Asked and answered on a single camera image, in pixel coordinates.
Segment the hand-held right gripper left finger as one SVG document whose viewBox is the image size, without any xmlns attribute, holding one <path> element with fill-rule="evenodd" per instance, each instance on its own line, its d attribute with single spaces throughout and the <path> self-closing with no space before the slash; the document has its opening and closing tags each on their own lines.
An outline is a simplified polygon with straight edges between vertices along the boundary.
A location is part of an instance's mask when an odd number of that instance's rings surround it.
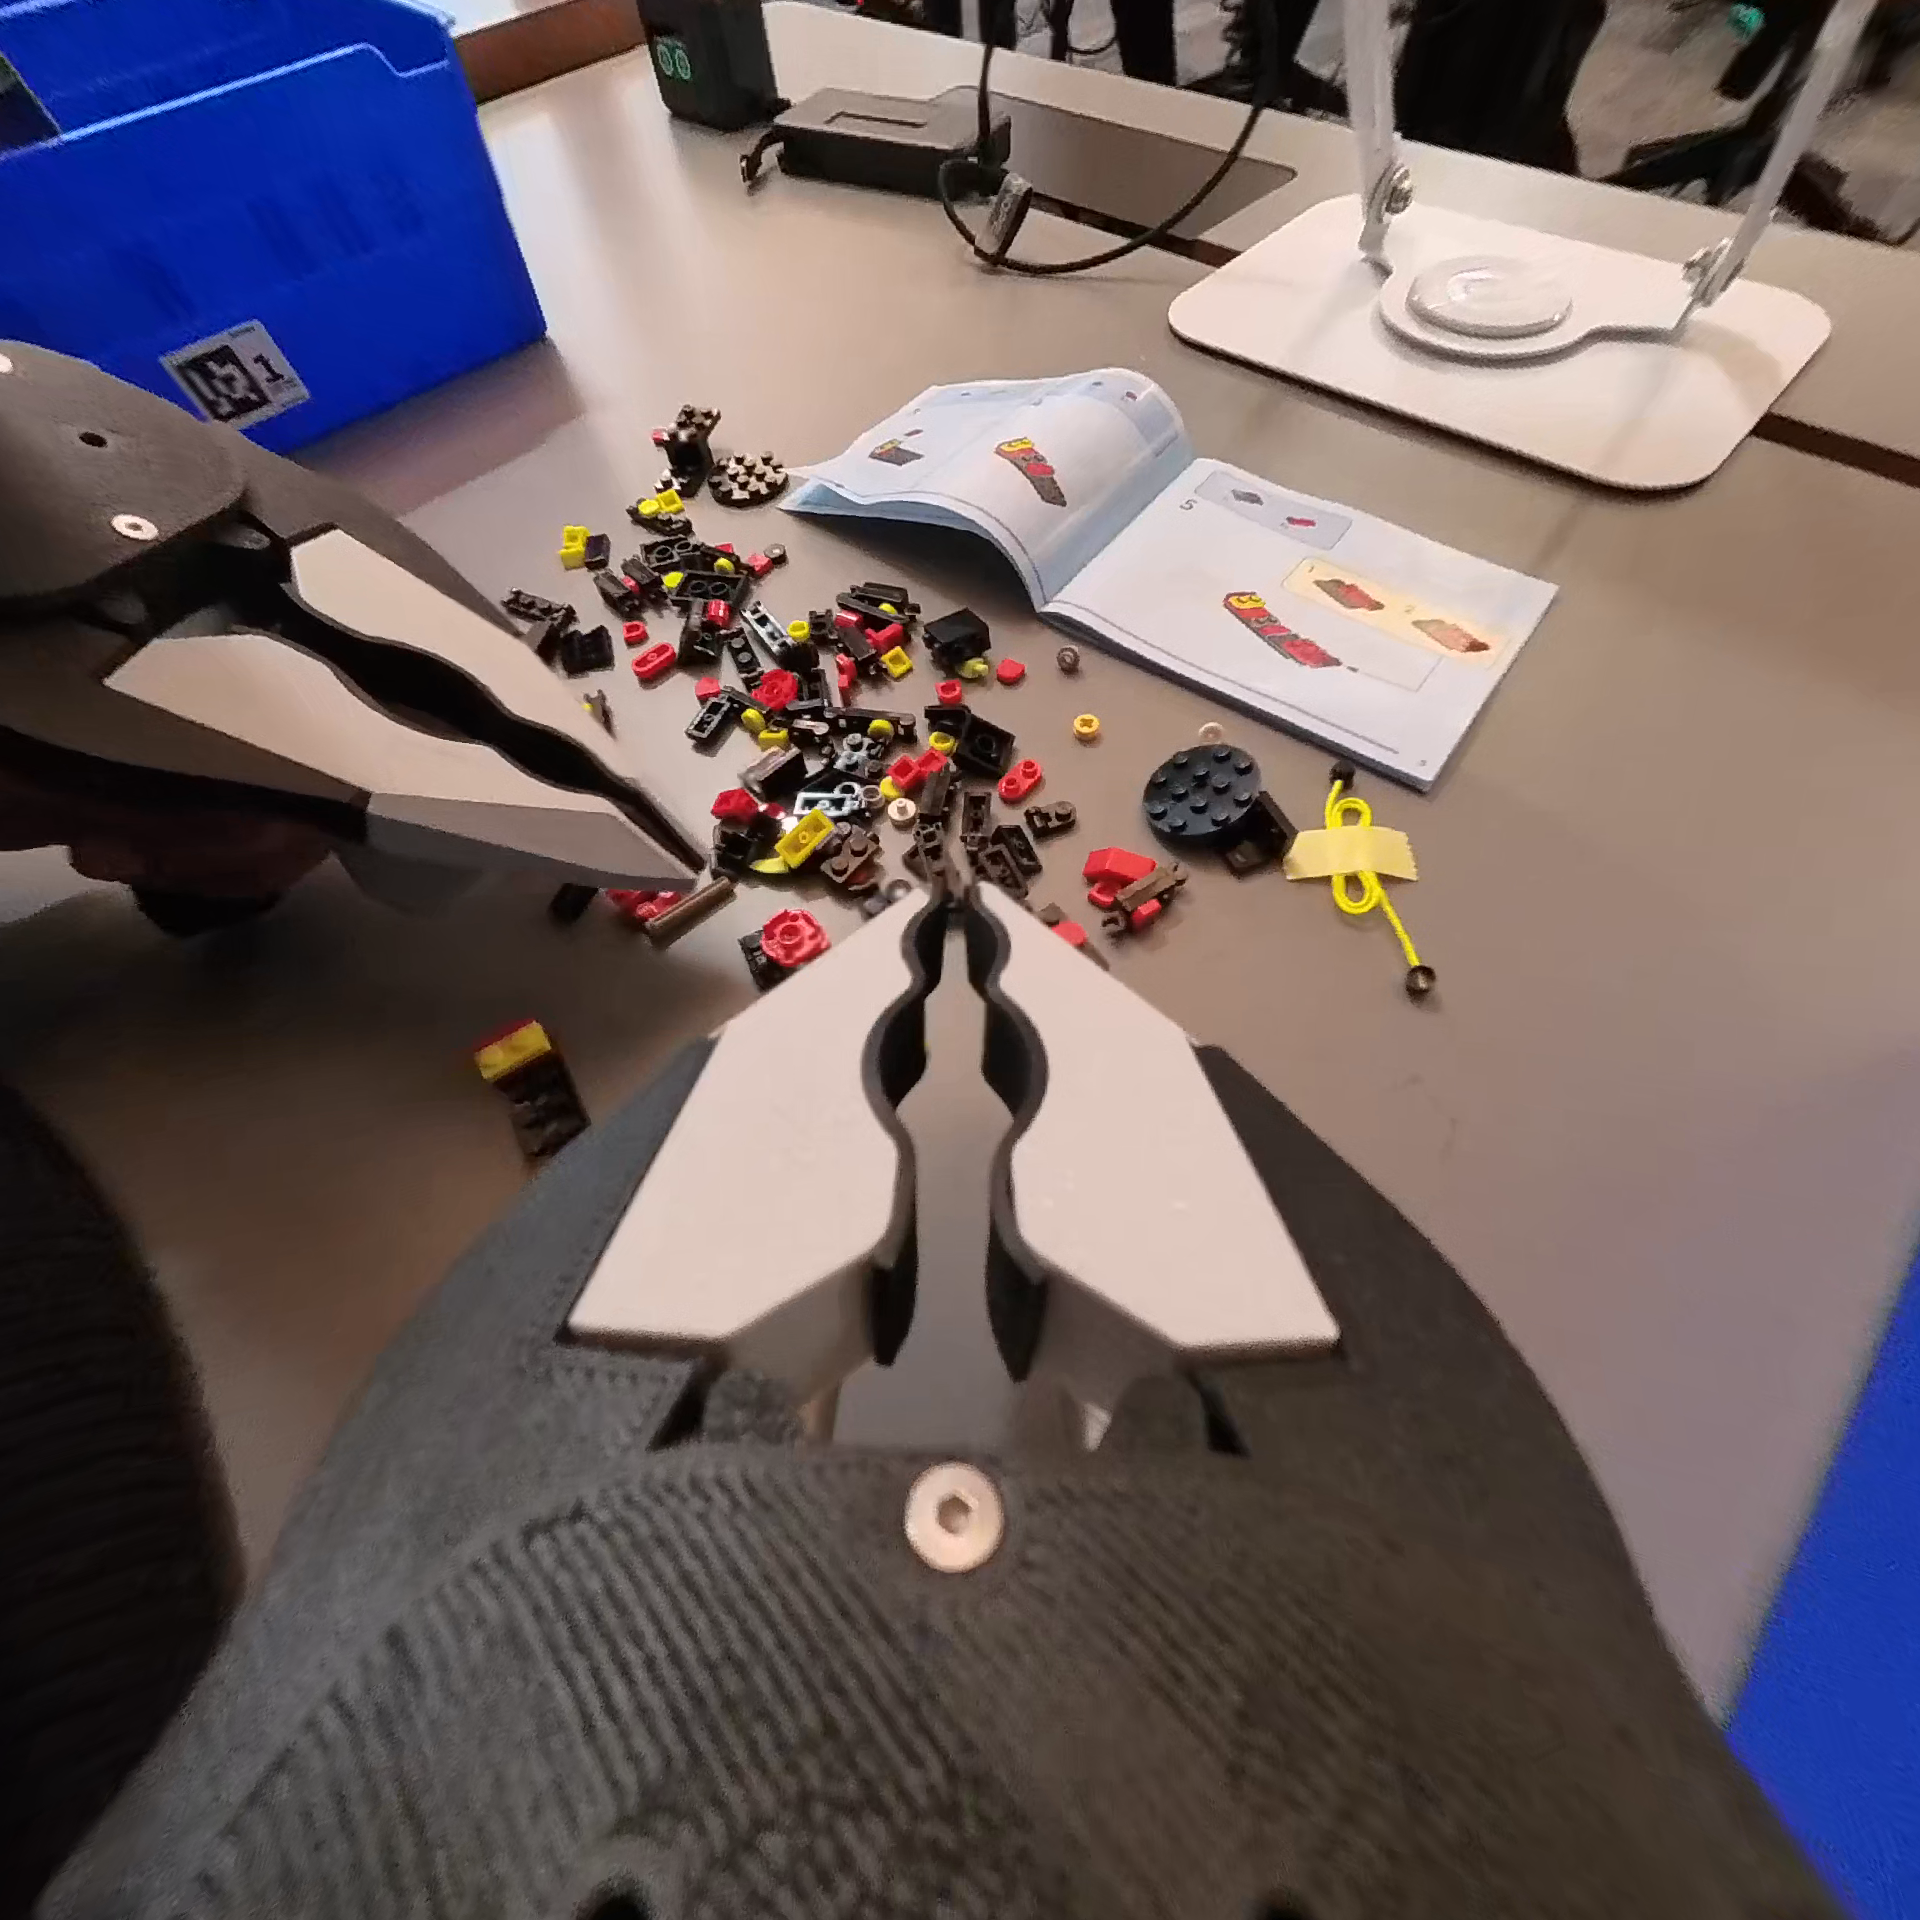
<svg viewBox="0 0 1920 1920">
<path fill-rule="evenodd" d="M 594 1258 L 568 1336 L 760 1374 L 796 1405 L 892 1368 L 917 1323 L 917 1146 L 947 898 L 908 889 L 725 1021 Z"/>
</svg>

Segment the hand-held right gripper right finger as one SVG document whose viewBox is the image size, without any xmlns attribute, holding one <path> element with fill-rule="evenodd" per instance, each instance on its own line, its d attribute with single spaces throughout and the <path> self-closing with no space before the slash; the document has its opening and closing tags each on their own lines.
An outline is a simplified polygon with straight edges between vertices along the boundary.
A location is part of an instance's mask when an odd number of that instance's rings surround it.
<svg viewBox="0 0 1920 1920">
<path fill-rule="evenodd" d="M 1338 1316 L 1187 1027 L 986 882 L 965 940 L 1002 1106 L 986 1325 L 1030 1413 L 1089 1452 L 1141 1376 L 1331 1357 Z"/>
</svg>

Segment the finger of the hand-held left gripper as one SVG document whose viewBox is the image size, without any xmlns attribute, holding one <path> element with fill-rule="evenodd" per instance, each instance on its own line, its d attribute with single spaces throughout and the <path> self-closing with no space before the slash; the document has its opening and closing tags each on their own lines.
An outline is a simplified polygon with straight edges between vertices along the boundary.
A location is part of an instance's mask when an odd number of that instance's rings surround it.
<svg viewBox="0 0 1920 1920">
<path fill-rule="evenodd" d="M 277 635 L 147 638 L 104 675 L 104 693 L 133 711 L 130 760 L 141 769 L 347 805 L 372 864 L 599 889 L 668 889 L 706 864 L 636 797 L 409 728 Z"/>
<path fill-rule="evenodd" d="M 682 821 L 614 762 L 614 737 L 529 638 L 341 526 L 290 545 L 289 571 L 290 625 L 357 693 L 546 788 L 614 805 L 654 849 L 695 849 Z"/>
</svg>

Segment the black plate yellow red assembly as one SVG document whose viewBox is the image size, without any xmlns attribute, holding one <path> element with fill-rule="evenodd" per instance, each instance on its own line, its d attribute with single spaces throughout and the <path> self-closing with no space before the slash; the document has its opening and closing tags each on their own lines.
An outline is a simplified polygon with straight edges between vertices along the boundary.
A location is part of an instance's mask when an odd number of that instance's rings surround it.
<svg viewBox="0 0 1920 1920">
<path fill-rule="evenodd" d="M 516 1021 L 469 1048 L 478 1078 L 506 1100 L 524 1161 L 555 1161 L 594 1120 L 543 1021 Z"/>
</svg>

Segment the pile of lego pieces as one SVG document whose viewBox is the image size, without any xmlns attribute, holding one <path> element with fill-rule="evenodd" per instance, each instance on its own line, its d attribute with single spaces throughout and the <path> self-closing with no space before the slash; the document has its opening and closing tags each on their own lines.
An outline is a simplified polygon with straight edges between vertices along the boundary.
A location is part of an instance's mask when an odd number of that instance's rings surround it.
<svg viewBox="0 0 1920 1920">
<path fill-rule="evenodd" d="M 546 919 L 573 928 L 602 912 L 672 950 L 760 887 L 772 924 L 744 934 L 744 960 L 772 987 L 832 940 L 816 903 L 879 919 L 908 887 L 951 876 L 992 876 L 1026 898 L 1044 876 L 1037 846 L 1073 832 L 1073 805 L 981 711 L 981 693 L 1021 686 L 1026 667 L 992 658 L 973 609 L 929 619 L 911 591 L 879 578 L 855 578 L 797 619 L 767 605 L 791 545 L 714 523 L 725 512 L 706 496 L 715 418 L 682 406 L 654 428 L 659 479 L 625 500 L 625 533 L 564 523 L 568 592 L 510 591 L 500 609 L 609 737 L 625 732 L 614 675 L 676 693 L 687 755 L 715 778 L 689 887 L 568 882 Z"/>
</svg>

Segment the lego instruction booklet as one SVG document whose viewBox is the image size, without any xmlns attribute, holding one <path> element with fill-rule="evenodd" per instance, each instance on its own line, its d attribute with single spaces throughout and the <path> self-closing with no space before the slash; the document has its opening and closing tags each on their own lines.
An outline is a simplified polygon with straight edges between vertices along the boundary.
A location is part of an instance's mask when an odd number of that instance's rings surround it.
<svg viewBox="0 0 1920 1920">
<path fill-rule="evenodd" d="M 1135 368 L 931 384 L 797 466 L 796 519 L 997 546 L 1036 615 L 1430 793 L 1557 582 L 1193 453 Z"/>
</svg>

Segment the person's left hand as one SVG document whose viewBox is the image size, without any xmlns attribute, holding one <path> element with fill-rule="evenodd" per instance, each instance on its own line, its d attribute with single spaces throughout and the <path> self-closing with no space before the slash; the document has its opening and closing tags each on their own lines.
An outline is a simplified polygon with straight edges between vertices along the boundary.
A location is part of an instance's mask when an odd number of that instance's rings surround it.
<svg viewBox="0 0 1920 1920">
<path fill-rule="evenodd" d="M 59 849 L 80 882 L 122 889 L 271 903 L 330 864 L 332 841 L 239 808 L 152 808 L 3 774 L 0 849 Z"/>
</svg>

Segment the black white tag sticker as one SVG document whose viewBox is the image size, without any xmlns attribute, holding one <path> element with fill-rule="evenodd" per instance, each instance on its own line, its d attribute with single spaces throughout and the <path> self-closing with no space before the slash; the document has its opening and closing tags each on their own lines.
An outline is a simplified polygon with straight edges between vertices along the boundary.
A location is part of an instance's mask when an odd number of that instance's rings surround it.
<svg viewBox="0 0 1920 1920">
<path fill-rule="evenodd" d="M 161 364 L 181 384 L 184 406 L 217 424 L 264 424 L 310 399 L 297 364 L 257 319 L 171 348 Z"/>
</svg>

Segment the blue plastic bin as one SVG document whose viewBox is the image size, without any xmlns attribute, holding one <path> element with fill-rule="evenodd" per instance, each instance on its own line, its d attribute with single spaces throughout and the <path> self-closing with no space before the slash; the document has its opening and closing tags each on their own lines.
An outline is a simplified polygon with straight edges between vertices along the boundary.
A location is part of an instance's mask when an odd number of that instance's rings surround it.
<svg viewBox="0 0 1920 1920">
<path fill-rule="evenodd" d="M 1761 1623 L 1730 1747 L 1850 1915 L 1920 1915 L 1920 1270 Z"/>
<path fill-rule="evenodd" d="M 310 399 L 238 428 L 290 453 L 546 339 L 432 3 L 40 0 L 0 54 L 3 346 L 191 409 L 161 355 L 257 319 Z"/>
</svg>

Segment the black device with green marks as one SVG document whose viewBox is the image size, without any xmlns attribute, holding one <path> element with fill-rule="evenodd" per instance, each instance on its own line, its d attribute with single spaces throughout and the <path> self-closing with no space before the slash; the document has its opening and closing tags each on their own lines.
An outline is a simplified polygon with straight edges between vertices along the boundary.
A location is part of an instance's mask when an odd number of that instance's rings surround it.
<svg viewBox="0 0 1920 1920">
<path fill-rule="evenodd" d="M 636 20 L 672 117 L 739 134 L 783 113 L 763 0 L 638 0 Z"/>
</svg>

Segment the black power adapter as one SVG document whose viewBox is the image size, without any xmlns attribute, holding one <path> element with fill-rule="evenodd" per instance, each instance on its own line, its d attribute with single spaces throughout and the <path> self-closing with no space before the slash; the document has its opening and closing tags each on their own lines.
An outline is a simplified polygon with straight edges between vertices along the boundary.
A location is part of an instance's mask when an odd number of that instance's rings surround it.
<svg viewBox="0 0 1920 1920">
<path fill-rule="evenodd" d="M 980 95 L 969 88 L 947 88 L 929 102 L 819 88 L 772 113 L 760 142 L 739 160 L 739 177 L 744 188 L 753 188 L 763 167 L 778 163 L 791 178 L 936 200 L 947 163 L 959 163 L 947 183 L 965 194 L 973 167 L 997 177 L 1009 160 L 1009 113 L 986 113 L 986 125 L 980 125 Z"/>
</svg>

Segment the white stand base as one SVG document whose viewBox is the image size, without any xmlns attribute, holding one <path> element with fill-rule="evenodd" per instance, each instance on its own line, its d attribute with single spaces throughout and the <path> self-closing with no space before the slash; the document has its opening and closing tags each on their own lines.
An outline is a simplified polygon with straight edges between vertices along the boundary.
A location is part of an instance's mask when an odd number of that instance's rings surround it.
<svg viewBox="0 0 1920 1920">
<path fill-rule="evenodd" d="M 1411 200 L 1388 3 L 1342 3 L 1355 194 L 1323 200 L 1171 299 L 1166 330 L 1304 392 L 1586 479 L 1687 492 L 1830 346 L 1830 314 L 1741 286 L 1874 3 L 1834 3 L 1741 226 L 1659 262 Z"/>
</svg>

